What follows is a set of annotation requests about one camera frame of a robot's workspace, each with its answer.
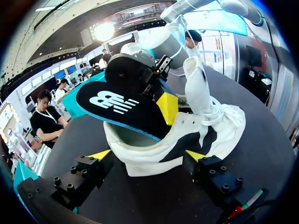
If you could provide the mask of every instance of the person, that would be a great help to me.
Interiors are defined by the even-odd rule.
[[[189,30],[189,33],[185,33],[185,39],[186,39],[186,51],[190,57],[196,56],[196,47],[198,46],[198,43],[202,41],[201,35],[195,31],[195,30]]]
[[[99,66],[101,69],[105,69],[107,67],[107,63],[104,61],[103,58],[100,59]]]
[[[65,110],[65,106],[63,105],[63,103],[61,102],[61,100],[67,96],[67,94],[69,93],[65,87],[66,85],[68,85],[69,82],[67,81],[66,78],[61,79],[60,84],[58,89],[55,92],[55,102],[57,104],[57,106],[61,109],[61,111]]]
[[[48,90],[42,90],[38,94],[36,112],[30,118],[30,123],[32,130],[45,145],[53,148],[68,122],[53,106],[48,106],[51,99],[52,96]]]
[[[78,78],[79,78],[79,82],[80,82],[80,83],[84,81],[84,77],[82,76],[82,74],[79,74],[79,75],[78,75]]]
[[[108,54],[108,52],[107,52],[106,49],[103,49],[102,52],[103,52],[103,60],[105,62],[105,65],[107,66],[107,64],[108,64],[108,62],[109,62],[109,60],[111,58],[111,55]]]

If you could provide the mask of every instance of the cable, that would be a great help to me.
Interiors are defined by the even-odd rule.
[[[252,210],[256,210],[258,208],[261,208],[263,206],[268,206],[268,205],[273,205],[276,201],[275,200],[268,200],[268,201],[264,201],[262,203],[259,203],[258,205],[255,206],[250,206],[249,208],[239,212],[238,214],[236,214],[234,217],[230,218],[229,220],[225,221],[223,224],[229,224],[233,221],[235,221],[237,218],[240,218],[241,216],[243,216],[244,214],[251,212]]]
[[[176,74],[173,74],[171,71],[169,71],[169,73],[172,74],[173,76],[177,76],[177,77],[181,77],[181,76],[185,75],[185,74],[176,75]]]

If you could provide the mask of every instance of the ceiling light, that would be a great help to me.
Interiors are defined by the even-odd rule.
[[[55,6],[44,7],[44,8],[38,8],[38,9],[36,10],[36,12],[39,12],[39,11],[48,11],[48,10],[52,10],[52,9],[54,9],[54,8],[55,8]]]
[[[112,38],[114,27],[110,23],[100,24],[94,28],[94,34],[99,41],[107,41]]]
[[[40,11],[49,11],[49,10],[52,10],[54,9],[56,6],[49,6],[49,7],[43,7],[43,8],[38,8],[36,10],[36,12],[40,12]],[[66,7],[65,6],[61,6],[59,7],[58,9],[65,9]]]

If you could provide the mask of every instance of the black table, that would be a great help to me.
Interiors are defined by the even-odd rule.
[[[294,162],[294,152],[274,115],[254,95],[235,81],[206,68],[211,95],[221,103],[240,106],[246,128],[240,142],[224,160],[228,170],[244,178],[245,186],[267,188],[276,199]],[[184,88],[185,77],[172,77],[170,86]],[[79,155],[108,149],[103,123],[85,115],[72,119],[56,142],[42,177],[60,176]],[[260,208],[260,217],[268,208]],[[215,223],[222,210],[192,183],[183,168],[164,174],[129,177],[116,163],[100,190],[94,189],[79,214],[103,224]]]

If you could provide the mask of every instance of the white shirt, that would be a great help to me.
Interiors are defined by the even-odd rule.
[[[101,58],[101,60],[99,61],[99,66],[100,66],[101,69],[104,69],[104,68],[107,67],[103,58]]]
[[[59,98],[61,98],[64,94],[65,94],[65,91],[60,90],[59,88],[56,90],[56,92],[55,92],[55,102],[56,102],[56,104],[57,104],[57,101],[59,100]],[[57,106],[59,107],[60,110],[64,111],[65,106],[62,103],[62,101],[59,104],[57,104]]]

